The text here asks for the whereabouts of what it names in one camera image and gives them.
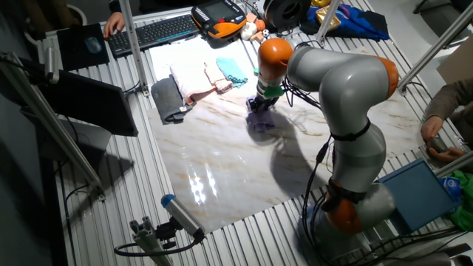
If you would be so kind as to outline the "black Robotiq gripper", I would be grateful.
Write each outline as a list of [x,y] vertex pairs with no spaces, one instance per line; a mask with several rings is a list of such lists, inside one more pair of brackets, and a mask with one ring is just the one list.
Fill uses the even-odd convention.
[[271,110],[271,106],[276,103],[276,98],[264,99],[261,95],[257,95],[254,98],[247,98],[246,106],[248,107],[249,113],[264,113]]

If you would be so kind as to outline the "bare right hand, dark sleeve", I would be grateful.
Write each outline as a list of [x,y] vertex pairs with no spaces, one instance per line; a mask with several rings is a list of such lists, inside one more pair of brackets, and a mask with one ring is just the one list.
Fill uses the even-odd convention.
[[121,12],[114,12],[106,21],[103,28],[103,38],[108,40],[115,32],[121,32],[125,27],[125,21]]

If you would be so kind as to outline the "bare right hand, khaki sleeve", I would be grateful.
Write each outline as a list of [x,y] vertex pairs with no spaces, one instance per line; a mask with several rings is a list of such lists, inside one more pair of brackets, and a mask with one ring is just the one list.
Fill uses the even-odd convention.
[[435,138],[443,126],[443,118],[433,115],[426,119],[421,127],[421,137],[425,143]]

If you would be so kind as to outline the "bare left hand, khaki sleeve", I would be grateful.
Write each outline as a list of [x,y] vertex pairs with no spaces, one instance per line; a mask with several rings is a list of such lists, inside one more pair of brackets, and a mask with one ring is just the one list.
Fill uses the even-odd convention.
[[454,147],[450,147],[448,151],[442,153],[438,153],[434,148],[429,148],[428,152],[431,157],[445,163],[451,163],[466,154],[461,149],[457,149]]

